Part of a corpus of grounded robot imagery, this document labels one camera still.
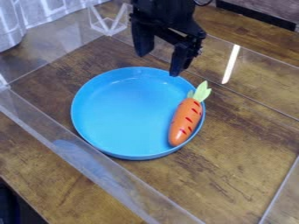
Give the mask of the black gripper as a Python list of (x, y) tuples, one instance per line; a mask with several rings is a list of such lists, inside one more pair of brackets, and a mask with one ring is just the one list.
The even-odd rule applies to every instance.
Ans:
[(201, 54), (207, 33), (193, 20), (193, 0), (131, 0), (131, 31), (135, 52), (144, 57), (155, 48), (155, 37), (173, 46), (169, 75), (176, 77)]

